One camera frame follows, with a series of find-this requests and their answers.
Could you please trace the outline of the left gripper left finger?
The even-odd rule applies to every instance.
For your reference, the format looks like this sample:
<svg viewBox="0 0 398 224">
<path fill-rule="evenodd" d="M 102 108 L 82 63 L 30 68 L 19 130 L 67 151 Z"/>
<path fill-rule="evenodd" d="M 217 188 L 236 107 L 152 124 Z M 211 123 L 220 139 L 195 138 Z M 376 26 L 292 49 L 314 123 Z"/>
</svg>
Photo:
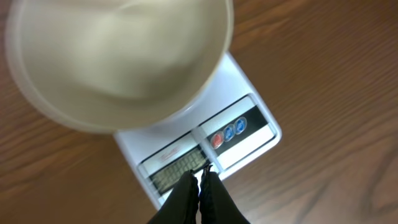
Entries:
<svg viewBox="0 0 398 224">
<path fill-rule="evenodd" d="M 196 224 L 198 180 L 192 170 L 183 173 L 169 197 L 148 224 Z"/>
</svg>

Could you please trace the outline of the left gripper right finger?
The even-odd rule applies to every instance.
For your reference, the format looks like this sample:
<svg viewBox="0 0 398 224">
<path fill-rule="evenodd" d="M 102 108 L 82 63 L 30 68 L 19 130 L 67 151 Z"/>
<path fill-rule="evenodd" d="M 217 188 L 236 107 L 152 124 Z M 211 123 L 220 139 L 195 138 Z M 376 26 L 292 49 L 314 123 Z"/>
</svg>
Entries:
<svg viewBox="0 0 398 224">
<path fill-rule="evenodd" d="M 239 211 L 212 165 L 203 169 L 200 184 L 200 213 L 202 224 L 249 224 Z"/>
</svg>

